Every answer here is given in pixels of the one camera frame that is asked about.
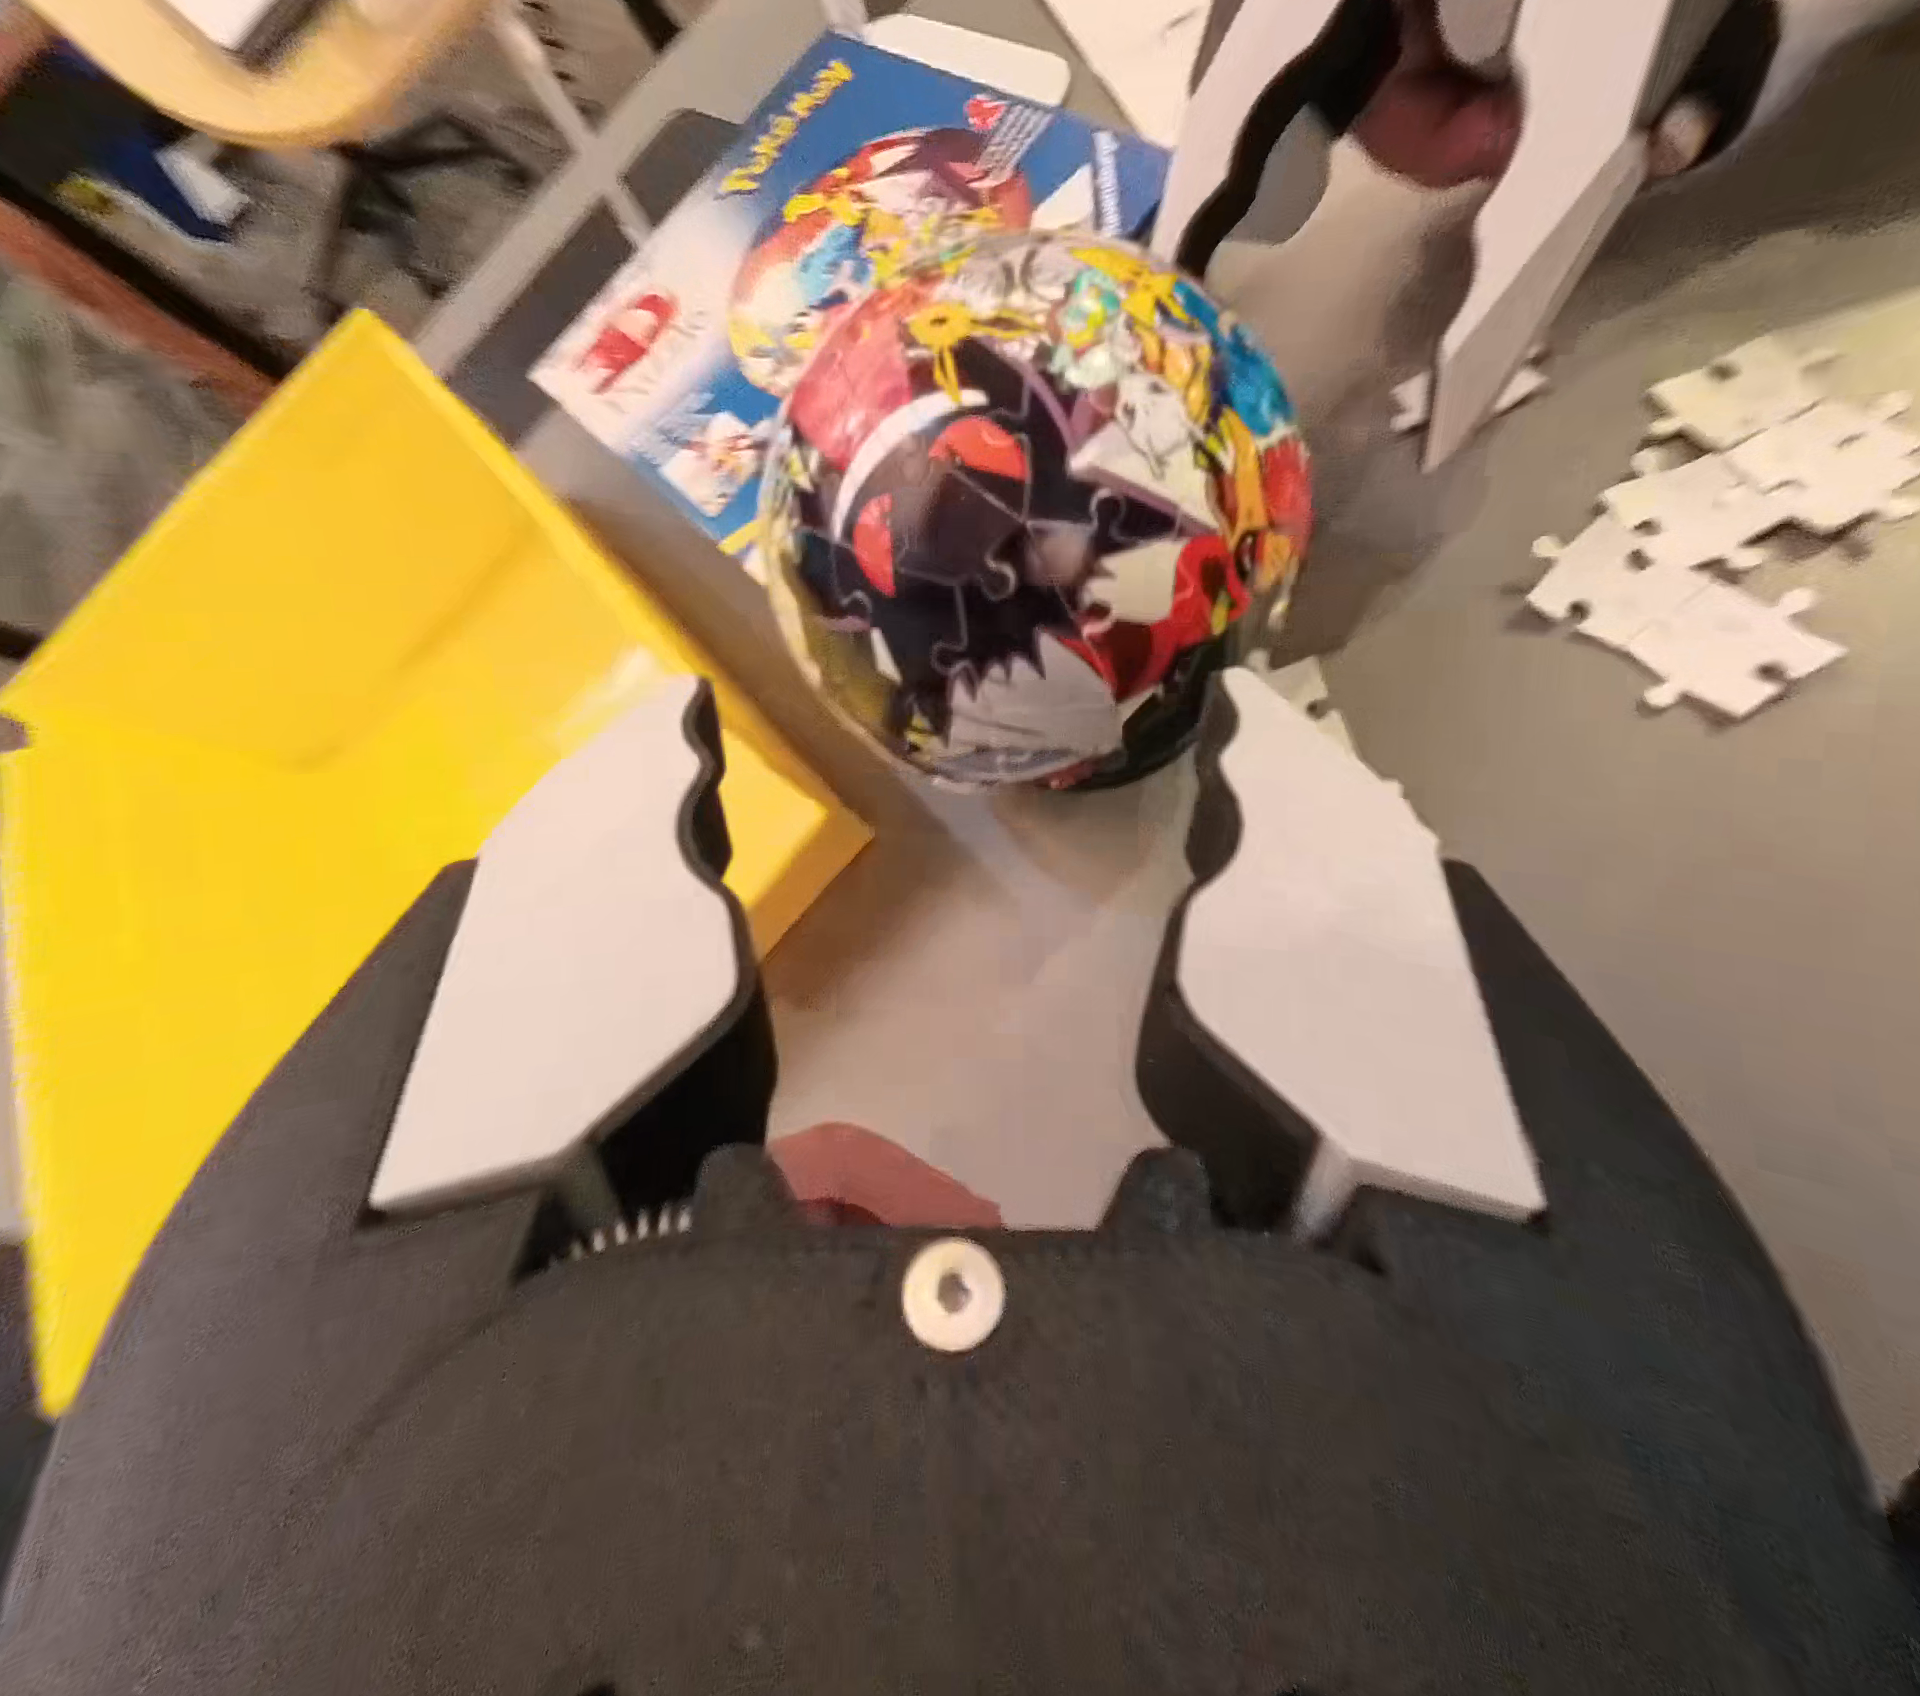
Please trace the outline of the white puzzle piece pair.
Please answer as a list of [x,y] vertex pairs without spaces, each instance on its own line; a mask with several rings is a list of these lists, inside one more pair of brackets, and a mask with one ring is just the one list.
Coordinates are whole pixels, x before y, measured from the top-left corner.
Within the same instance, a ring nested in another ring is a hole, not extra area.
[[1765,335],[1650,381],[1645,439],[1689,444],[1734,482],[1790,503],[1794,528],[1839,534],[1915,521],[1915,396],[1826,384],[1839,349]]

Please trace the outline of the yellow plastic bin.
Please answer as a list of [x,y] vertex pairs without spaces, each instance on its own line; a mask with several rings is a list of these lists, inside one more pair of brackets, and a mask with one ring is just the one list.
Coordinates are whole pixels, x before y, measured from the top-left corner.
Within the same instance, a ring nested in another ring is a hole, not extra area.
[[871,828],[399,340],[355,312],[5,685],[34,1399],[278,1056],[449,861],[664,675],[712,679],[773,947]]

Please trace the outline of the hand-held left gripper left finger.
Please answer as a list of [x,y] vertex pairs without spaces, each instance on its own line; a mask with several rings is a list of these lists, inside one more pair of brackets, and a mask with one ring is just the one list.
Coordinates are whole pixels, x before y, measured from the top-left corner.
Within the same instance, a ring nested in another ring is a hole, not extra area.
[[665,675],[494,823],[370,1185],[381,1215],[533,1188],[625,1218],[600,1141],[741,1028],[725,756],[704,675]]

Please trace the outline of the white puzzle piece cluster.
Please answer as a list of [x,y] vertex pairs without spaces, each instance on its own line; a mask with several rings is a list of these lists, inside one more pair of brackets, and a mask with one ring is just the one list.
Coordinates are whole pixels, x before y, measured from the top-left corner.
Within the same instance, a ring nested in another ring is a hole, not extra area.
[[1787,528],[1785,484],[1762,488],[1719,454],[1650,459],[1610,484],[1572,534],[1537,534],[1522,604],[1629,659],[1649,714],[1694,707],[1741,724],[1846,659],[1807,625],[1807,587],[1741,586]]

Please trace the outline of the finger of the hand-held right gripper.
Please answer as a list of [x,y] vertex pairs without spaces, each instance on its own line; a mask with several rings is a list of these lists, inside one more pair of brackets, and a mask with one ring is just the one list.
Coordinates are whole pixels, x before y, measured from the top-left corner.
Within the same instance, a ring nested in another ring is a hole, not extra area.
[[1185,99],[1153,253],[1205,268],[1244,220],[1261,171],[1312,95],[1302,67],[1346,0],[1238,0]]
[[1424,469],[1493,414],[1645,173],[1639,109],[1673,0],[1518,0],[1522,127],[1472,220],[1476,263],[1427,377]]

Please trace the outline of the colourful puzzle ball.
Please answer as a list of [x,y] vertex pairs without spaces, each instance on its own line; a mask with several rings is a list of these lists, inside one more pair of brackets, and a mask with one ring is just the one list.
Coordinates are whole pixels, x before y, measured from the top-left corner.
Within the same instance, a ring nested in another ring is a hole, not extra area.
[[1258,336],[1185,268],[1065,227],[916,253],[836,310],[758,482],[797,665],[948,789],[1163,768],[1310,534]]

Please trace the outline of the person's left hand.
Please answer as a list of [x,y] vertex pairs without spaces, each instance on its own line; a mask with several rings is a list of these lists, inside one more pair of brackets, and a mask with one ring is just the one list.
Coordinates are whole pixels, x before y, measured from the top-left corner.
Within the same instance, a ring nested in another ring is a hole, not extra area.
[[1003,1228],[1003,1213],[923,1155],[855,1124],[813,1124],[769,1143],[816,1228]]

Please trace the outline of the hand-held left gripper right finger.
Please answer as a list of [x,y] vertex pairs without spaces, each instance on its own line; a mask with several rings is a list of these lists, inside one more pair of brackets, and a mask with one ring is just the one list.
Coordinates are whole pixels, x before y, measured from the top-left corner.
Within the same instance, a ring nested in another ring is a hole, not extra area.
[[1332,1232],[1360,1190],[1546,1209],[1433,832],[1258,675],[1210,680],[1192,882],[1136,1045],[1165,1141],[1242,1232]]

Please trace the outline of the blue puzzle box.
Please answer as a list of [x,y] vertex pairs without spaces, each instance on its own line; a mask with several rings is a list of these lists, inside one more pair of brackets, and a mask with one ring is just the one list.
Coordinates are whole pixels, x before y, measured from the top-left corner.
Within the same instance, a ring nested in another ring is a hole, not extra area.
[[529,367],[746,565],[781,403],[865,295],[972,235],[1139,238],[1163,190],[1165,149],[1014,86],[1037,65],[1061,95],[1058,57],[916,18],[908,38],[982,45],[987,76],[822,32]]

